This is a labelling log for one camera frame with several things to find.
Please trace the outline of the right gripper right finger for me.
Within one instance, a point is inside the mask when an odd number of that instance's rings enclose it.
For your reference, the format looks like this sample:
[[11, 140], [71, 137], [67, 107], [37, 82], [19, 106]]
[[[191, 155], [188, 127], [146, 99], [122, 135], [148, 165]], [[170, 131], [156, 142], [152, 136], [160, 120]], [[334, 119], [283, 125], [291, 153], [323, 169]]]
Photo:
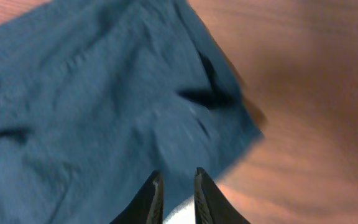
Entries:
[[196, 224], [250, 224], [230, 204], [203, 168], [196, 169], [194, 181]]

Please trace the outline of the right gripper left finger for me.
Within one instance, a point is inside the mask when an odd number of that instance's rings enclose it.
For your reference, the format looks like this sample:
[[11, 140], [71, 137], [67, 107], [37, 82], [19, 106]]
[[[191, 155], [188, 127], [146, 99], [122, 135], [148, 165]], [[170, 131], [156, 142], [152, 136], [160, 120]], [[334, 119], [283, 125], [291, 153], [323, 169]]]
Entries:
[[162, 224], [163, 178], [154, 170], [130, 204], [110, 224]]

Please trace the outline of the navy blue shorts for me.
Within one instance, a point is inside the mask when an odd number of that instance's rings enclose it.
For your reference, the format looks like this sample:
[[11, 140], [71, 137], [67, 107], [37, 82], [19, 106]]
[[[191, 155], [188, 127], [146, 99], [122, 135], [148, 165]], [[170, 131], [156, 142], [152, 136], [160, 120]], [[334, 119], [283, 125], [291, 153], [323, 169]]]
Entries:
[[260, 136], [186, 1], [51, 1], [0, 25], [0, 223], [108, 223], [155, 169], [170, 212]]

